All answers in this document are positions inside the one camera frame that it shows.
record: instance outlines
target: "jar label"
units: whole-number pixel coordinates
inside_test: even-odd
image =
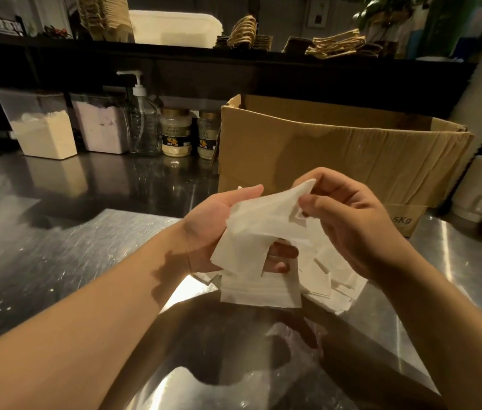
[[[189,126],[188,127],[164,126],[163,135],[167,135],[168,137],[189,137],[190,127]]]
[[[217,147],[217,140],[199,138],[199,148],[214,150]]]
[[[199,138],[210,139],[216,141],[218,139],[219,130],[199,130]]]
[[[161,140],[163,145],[168,146],[189,146],[192,144],[190,137],[171,137],[168,135],[162,135]]]

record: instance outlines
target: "paper pile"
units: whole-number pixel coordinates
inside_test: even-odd
[[[301,307],[301,295],[326,310],[348,310],[366,279],[358,276],[334,248],[320,220],[305,218],[298,205],[315,180],[282,193],[242,201],[232,207],[211,256],[221,272],[196,276],[206,283],[221,274],[222,302],[279,308]],[[285,274],[263,272],[269,247],[278,238],[298,247]]]

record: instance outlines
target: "white pump nozzle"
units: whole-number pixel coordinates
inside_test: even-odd
[[[133,95],[135,96],[146,96],[146,88],[142,85],[141,77],[142,72],[140,70],[118,70],[118,75],[135,75],[136,85],[133,88]]]

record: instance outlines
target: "pump dispenser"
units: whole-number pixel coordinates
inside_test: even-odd
[[[135,75],[133,99],[129,105],[129,151],[159,155],[161,153],[160,109],[148,98],[140,70],[119,70],[118,75]]]

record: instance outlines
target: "white plastic box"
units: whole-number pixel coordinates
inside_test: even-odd
[[[136,43],[213,48],[222,23],[209,14],[129,10]]]
[[[0,104],[25,155],[65,159],[77,154],[62,93],[0,89]]]
[[[109,95],[70,94],[87,151],[128,151],[124,102]]]

